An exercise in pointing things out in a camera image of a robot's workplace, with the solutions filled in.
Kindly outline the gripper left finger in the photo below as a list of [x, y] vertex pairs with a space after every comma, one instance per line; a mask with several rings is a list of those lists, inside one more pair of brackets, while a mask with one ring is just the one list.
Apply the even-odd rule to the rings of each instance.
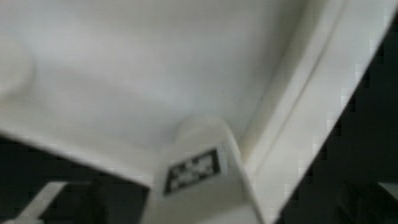
[[5, 224], [95, 224], [92, 193], [88, 182], [47, 182]]

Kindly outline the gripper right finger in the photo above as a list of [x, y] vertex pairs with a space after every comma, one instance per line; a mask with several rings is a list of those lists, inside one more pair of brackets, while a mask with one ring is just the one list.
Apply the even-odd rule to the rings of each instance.
[[342, 184], [335, 224], [398, 224], [398, 200], [376, 184]]

